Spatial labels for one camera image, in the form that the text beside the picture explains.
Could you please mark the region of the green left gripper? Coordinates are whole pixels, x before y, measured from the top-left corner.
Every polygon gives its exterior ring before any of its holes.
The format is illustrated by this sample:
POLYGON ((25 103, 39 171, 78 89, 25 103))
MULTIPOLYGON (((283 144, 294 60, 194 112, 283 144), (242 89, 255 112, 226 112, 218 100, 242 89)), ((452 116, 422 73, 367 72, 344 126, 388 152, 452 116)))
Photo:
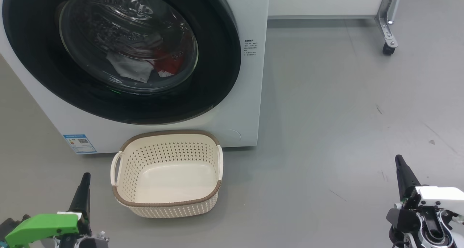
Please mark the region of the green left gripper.
POLYGON ((84 173, 69 212, 25 215, 22 221, 11 218, 1 224, 2 248, 29 248, 36 241, 51 240, 50 248, 107 248, 109 238, 101 232, 92 236, 90 228, 91 174, 84 173))

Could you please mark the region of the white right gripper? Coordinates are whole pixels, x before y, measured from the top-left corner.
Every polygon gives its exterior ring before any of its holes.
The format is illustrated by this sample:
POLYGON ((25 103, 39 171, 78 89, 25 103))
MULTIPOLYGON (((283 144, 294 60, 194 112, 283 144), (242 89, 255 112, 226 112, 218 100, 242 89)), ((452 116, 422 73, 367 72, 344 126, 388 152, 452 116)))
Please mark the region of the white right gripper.
POLYGON ((463 225, 464 194, 456 187, 421 186, 401 154, 395 156, 398 202, 386 219, 394 248, 462 248, 463 235, 451 222, 463 225))

